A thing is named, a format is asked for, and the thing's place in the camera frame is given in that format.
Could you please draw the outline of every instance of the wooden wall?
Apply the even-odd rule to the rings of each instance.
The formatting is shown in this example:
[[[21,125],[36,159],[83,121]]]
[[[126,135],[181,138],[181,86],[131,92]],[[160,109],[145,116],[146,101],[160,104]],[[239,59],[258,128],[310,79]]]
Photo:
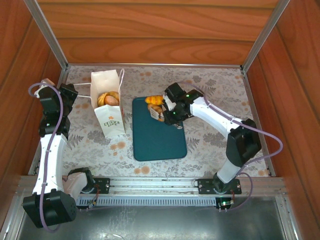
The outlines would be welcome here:
[[[20,175],[28,173],[40,137],[42,107],[28,94],[31,84],[61,67],[23,0],[0,4],[0,227]]]
[[[283,140],[272,162],[304,239],[320,234],[319,24],[319,1],[291,0],[247,73],[262,128]]]
[[[38,0],[70,63],[244,63],[278,0]]]

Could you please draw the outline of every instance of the dark green mat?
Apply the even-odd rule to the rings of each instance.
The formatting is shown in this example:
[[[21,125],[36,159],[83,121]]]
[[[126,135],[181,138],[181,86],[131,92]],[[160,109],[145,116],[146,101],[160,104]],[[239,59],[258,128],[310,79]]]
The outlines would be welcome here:
[[[145,98],[132,101],[134,158],[140,162],[184,158],[187,155],[185,130],[151,118]]]

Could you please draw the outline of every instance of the white paper bag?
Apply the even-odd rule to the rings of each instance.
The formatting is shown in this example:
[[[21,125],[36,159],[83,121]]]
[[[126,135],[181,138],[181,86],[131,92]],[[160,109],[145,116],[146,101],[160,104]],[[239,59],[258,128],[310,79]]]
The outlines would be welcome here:
[[[116,70],[97,71],[91,73],[90,98],[94,113],[100,123],[105,137],[125,134],[124,111],[121,102],[120,87],[125,70],[120,72],[120,78]],[[104,105],[98,107],[98,97],[107,92],[118,92],[120,106]]]

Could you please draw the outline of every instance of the patterned fabric surface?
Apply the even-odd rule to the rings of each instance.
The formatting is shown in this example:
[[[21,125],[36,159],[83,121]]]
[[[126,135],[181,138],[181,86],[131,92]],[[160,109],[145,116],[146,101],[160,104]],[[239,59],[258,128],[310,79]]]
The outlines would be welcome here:
[[[116,69],[109,66],[72,66],[68,83],[89,83],[91,72]],[[213,127],[194,117],[184,121],[187,156],[182,159],[139,162],[133,157],[132,100],[136,97],[162,95],[174,82],[186,81],[199,86],[208,99],[235,117],[252,118],[239,69],[125,67],[121,101],[126,135],[105,138],[90,103],[78,97],[69,115],[71,127],[63,170],[89,167],[95,176],[112,177],[212,177],[226,161],[226,140]],[[75,86],[80,95],[89,95],[89,85]],[[181,87],[189,91],[192,88]],[[264,160],[245,169],[253,177],[268,176]]]

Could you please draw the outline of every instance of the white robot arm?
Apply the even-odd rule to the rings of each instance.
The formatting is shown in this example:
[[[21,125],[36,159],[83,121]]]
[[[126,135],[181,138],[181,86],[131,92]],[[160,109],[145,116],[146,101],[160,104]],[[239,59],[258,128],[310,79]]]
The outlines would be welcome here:
[[[59,89],[48,87],[50,83],[44,84],[47,87],[41,87],[35,93],[43,107],[43,117],[39,126],[41,137],[39,174],[32,196],[25,197],[22,203],[24,210],[37,228],[43,227],[42,214],[47,226],[73,221],[77,213],[75,200],[83,189],[92,189],[94,186],[94,180],[88,168],[75,169],[69,173],[65,182],[62,179],[62,155],[70,129],[68,115],[78,92],[72,84],[61,84]],[[56,135],[50,144],[55,129]],[[48,146],[50,148],[47,165],[45,165]]]
[[[260,151],[261,143],[256,132],[243,128],[224,116],[255,128],[254,121],[251,119],[243,121],[233,117],[210,103],[216,110],[214,111],[207,105],[201,92],[192,90],[186,93],[177,83],[165,90],[163,98],[166,109],[163,115],[166,124],[176,125],[190,117],[198,117],[217,129],[227,139],[228,160],[213,177],[215,190],[220,193],[225,192],[241,167]]]

